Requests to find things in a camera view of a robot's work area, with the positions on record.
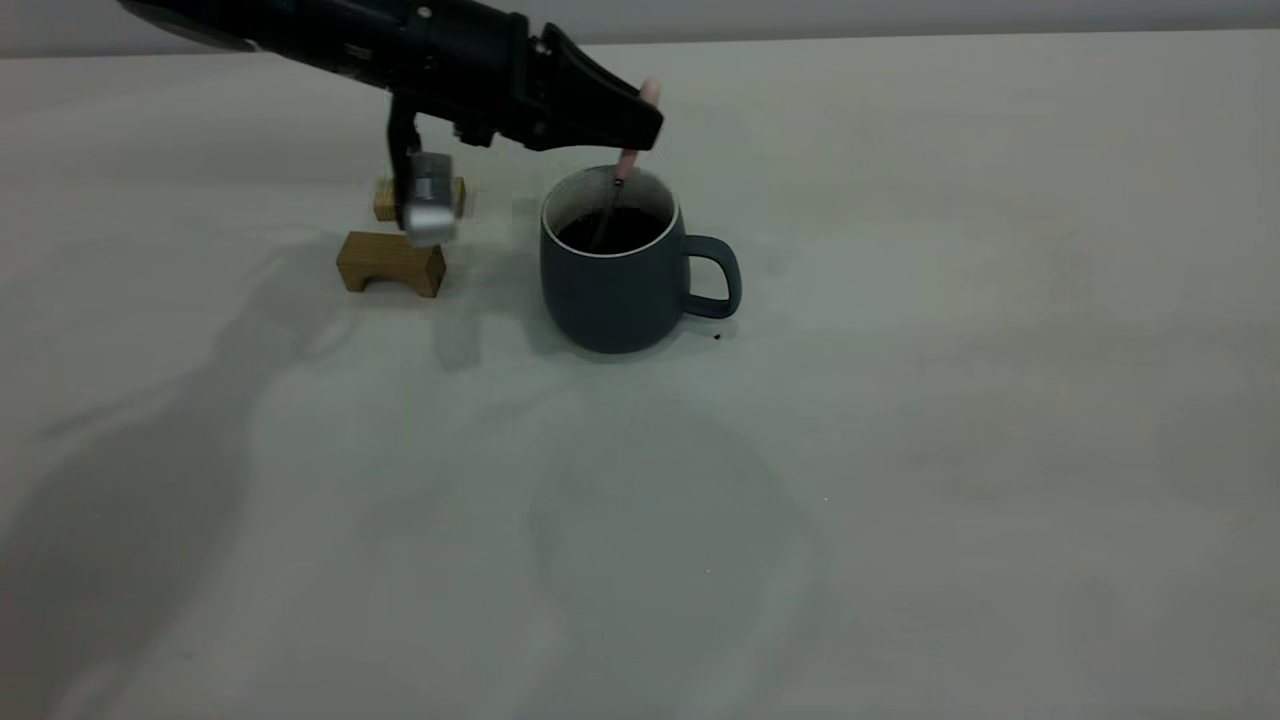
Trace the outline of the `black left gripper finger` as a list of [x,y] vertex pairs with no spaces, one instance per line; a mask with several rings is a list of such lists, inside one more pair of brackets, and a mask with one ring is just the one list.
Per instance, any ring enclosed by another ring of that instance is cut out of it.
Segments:
[[534,151],[579,146],[650,150],[664,124],[654,102],[575,102],[550,85],[547,51],[535,63],[535,108],[527,147]]
[[631,86],[589,56],[558,24],[543,26],[543,47],[550,63],[550,85],[558,97],[575,102],[639,102]]

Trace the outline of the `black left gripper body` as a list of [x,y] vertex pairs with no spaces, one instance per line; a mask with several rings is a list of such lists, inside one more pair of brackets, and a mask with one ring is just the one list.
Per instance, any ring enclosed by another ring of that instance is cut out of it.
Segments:
[[527,17],[486,5],[398,8],[398,132],[419,143],[420,115],[448,120],[467,145],[502,135],[549,145],[549,56]]

